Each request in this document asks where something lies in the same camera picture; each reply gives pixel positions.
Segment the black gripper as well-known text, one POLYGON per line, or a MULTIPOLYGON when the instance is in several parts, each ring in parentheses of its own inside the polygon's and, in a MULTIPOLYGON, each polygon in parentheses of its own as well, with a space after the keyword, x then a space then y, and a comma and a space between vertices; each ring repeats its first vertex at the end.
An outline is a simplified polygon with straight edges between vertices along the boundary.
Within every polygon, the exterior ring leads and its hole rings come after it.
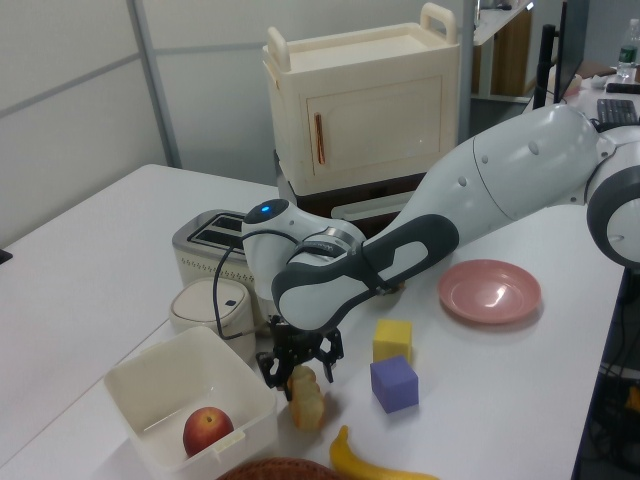
POLYGON ((304 331, 293 327, 280 316, 269 322, 273 339, 271 352, 257 352, 255 359, 263 380, 269 388, 282 391, 287 401, 293 398, 289 378, 296 365, 319 360, 329 383, 334 382, 333 370, 344 357, 341 332, 304 331))

